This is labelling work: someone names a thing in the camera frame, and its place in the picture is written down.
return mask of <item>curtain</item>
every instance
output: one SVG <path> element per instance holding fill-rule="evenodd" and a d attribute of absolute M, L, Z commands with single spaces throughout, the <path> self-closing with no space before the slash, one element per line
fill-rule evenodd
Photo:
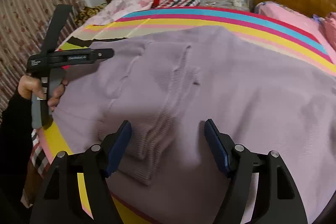
<path fill-rule="evenodd" d="M 60 43 L 77 28 L 74 19 L 83 0 L 0 0 L 0 113 L 25 74 L 29 56 L 39 52 L 57 4 L 73 5 Z"/>

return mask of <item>pink pillow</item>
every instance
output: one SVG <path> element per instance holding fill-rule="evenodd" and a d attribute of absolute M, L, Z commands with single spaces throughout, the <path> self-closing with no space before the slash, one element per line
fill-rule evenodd
<path fill-rule="evenodd" d="M 336 13 L 330 13 L 322 23 L 329 44 L 336 50 Z"/>
<path fill-rule="evenodd" d="M 335 51 L 336 48 L 334 46 L 333 47 L 331 46 L 333 44 L 336 45 L 336 38 L 335 38 L 335 34 L 336 34 L 335 18 L 336 17 L 333 18 L 333 22 L 334 22 L 333 35 L 330 34 L 330 36 L 333 37 L 333 44 L 328 38 L 330 42 L 329 44 L 327 39 L 324 37 L 323 27 L 318 22 L 316 22 L 312 18 L 306 17 L 305 15 L 295 12 L 289 9 L 288 7 L 279 5 L 277 3 L 267 2 L 265 5 L 259 6 L 258 13 L 260 15 L 265 15 L 265 16 L 268 16 L 274 19 L 281 20 L 283 22 L 286 22 L 290 25 L 293 25 L 297 28 L 300 28 L 301 30 L 304 30 L 310 33 L 317 39 L 318 42 L 320 42 L 320 44 L 323 46 L 323 48 L 326 50 L 327 54 L 329 55 L 331 61 L 334 64 L 336 64 L 336 51 Z"/>

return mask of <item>colorful striped blanket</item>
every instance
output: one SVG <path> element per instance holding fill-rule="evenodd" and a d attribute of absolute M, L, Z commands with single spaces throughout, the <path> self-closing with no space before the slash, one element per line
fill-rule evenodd
<path fill-rule="evenodd" d="M 92 41 L 96 40 L 111 41 L 115 38 L 136 37 L 203 25 L 223 26 L 245 41 L 303 60 L 327 74 L 336 75 L 336 67 L 330 56 L 311 34 L 261 15 L 218 8 L 183 7 L 130 13 L 105 26 L 90 25 L 75 31 L 60 49 L 89 47 Z M 38 134 L 50 162 L 60 150 L 72 153 L 55 123 L 45 131 L 40 130 Z M 90 214 L 83 175 L 78 174 L 78 178 L 83 208 Z M 113 199 L 124 223 L 156 223 L 118 197 L 113 196 Z"/>

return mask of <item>plaid fabric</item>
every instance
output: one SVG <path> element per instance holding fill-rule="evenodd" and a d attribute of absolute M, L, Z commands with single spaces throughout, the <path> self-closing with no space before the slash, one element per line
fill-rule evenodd
<path fill-rule="evenodd" d="M 39 136 L 35 129 L 31 133 L 31 138 L 33 140 L 33 150 L 31 152 L 30 160 L 37 172 L 43 178 L 50 167 L 50 163 L 42 149 Z"/>
<path fill-rule="evenodd" d="M 157 8 L 197 6 L 201 0 L 166 0 Z"/>

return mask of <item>nightstand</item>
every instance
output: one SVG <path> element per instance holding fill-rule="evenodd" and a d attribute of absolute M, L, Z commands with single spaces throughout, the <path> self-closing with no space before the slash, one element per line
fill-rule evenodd
<path fill-rule="evenodd" d="M 249 12 L 250 9 L 247 3 L 243 2 L 242 7 L 233 6 L 233 0 L 201 0 L 200 6 L 226 8 L 239 11 Z"/>

